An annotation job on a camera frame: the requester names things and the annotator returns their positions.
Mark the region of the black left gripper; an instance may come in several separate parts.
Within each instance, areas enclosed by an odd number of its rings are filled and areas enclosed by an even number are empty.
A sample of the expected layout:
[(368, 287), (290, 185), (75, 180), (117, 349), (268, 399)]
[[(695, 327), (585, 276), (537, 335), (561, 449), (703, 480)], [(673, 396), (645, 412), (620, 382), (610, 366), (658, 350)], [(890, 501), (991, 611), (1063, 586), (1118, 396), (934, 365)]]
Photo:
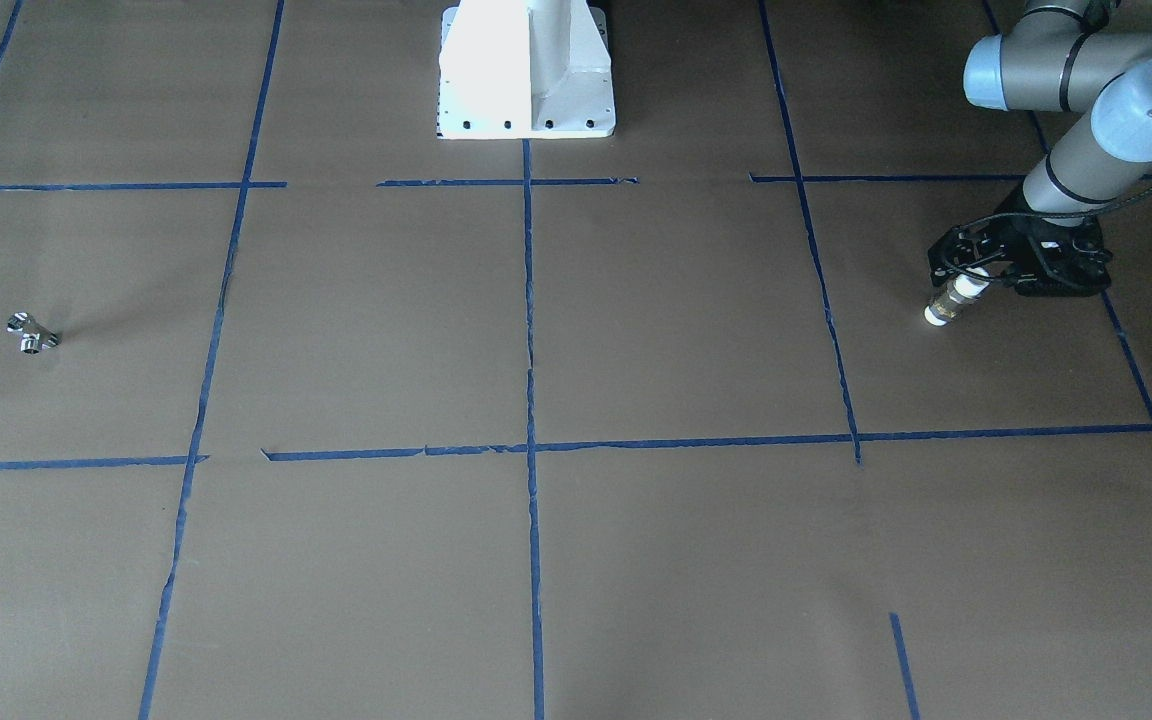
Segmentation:
[(927, 259), (935, 287), (961, 276), (1024, 297), (1089, 297), (1111, 287), (1114, 255), (1094, 219), (1058, 225), (1010, 211), (956, 225), (929, 247)]

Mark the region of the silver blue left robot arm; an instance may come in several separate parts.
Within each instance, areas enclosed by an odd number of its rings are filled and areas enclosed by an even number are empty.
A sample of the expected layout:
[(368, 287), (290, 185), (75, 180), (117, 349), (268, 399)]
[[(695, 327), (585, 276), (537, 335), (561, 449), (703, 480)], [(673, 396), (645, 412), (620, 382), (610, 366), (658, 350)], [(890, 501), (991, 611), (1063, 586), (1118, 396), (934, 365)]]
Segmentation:
[(1108, 32), (1116, 9), (1029, 1), (1009, 33), (970, 50), (963, 91), (973, 105), (1078, 119), (992, 214), (929, 249), (934, 287), (973, 300), (993, 285), (1029, 297), (1111, 286), (1100, 219), (1134, 204), (1134, 185), (1152, 170), (1152, 29)]

